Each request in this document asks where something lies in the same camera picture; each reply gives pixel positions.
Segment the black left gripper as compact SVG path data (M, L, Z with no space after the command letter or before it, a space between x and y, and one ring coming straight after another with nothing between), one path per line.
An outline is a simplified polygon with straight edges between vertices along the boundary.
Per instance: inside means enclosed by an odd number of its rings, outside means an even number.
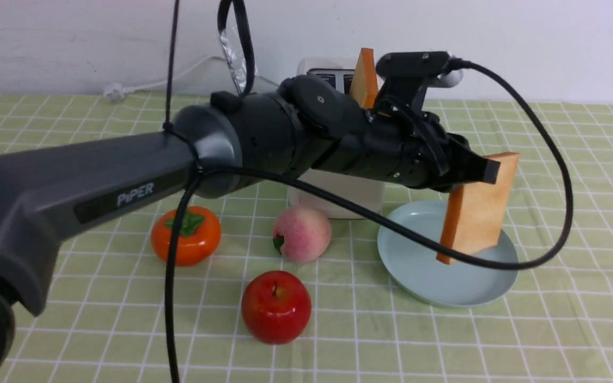
M409 136L394 120L376 118L362 132L341 138L314 169L437 192L475 182L496 184L500 162L478 155L466 140L449 140L449 148L449 171L437 176L421 138Z

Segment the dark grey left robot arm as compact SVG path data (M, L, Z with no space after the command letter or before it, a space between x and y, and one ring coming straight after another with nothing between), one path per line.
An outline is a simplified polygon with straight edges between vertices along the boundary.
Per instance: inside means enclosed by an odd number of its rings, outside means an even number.
M46 307L63 242L189 184L219 198L307 170L446 191L495 184L500 163L408 107L367 111L325 80L301 75L273 93L219 92L156 131L0 155L0 366L12 346L12 305Z

